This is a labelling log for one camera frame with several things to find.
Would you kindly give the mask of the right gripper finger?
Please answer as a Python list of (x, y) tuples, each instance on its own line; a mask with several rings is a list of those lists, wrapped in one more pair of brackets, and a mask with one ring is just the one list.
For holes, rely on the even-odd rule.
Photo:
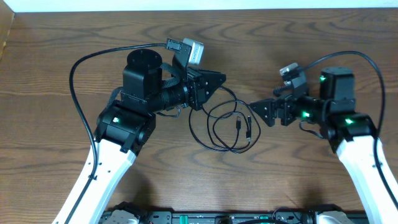
[(251, 103), (250, 108), (268, 125), (273, 127), (277, 117), (276, 100), (269, 98)]
[(293, 89), (293, 86), (292, 86), (292, 85), (288, 85), (288, 86), (278, 86), (277, 88), (273, 89), (272, 94), (273, 94), (274, 96), (281, 96), (281, 94), (282, 94), (284, 91), (292, 90), (292, 89)]

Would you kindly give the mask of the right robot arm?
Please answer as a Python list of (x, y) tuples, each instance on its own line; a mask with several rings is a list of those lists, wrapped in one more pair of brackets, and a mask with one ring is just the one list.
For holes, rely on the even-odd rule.
[(355, 111), (354, 74), (346, 67), (327, 67), (320, 73), (320, 95), (308, 94), (306, 76), (296, 63), (280, 70), (285, 88), (253, 102), (251, 109), (272, 127), (296, 120), (317, 124), (354, 183), (370, 223), (397, 223), (397, 181), (386, 161), (377, 129), (367, 114)]

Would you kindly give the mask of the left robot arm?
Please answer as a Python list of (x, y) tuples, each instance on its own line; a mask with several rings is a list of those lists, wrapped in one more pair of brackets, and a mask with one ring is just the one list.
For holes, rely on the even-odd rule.
[(220, 72), (198, 69), (204, 46), (185, 39), (163, 46), (174, 52), (162, 61), (154, 44), (131, 46), (123, 85), (112, 92), (89, 132), (91, 148), (83, 170), (54, 223), (98, 223), (121, 177), (132, 166), (163, 110), (200, 110), (225, 82)]

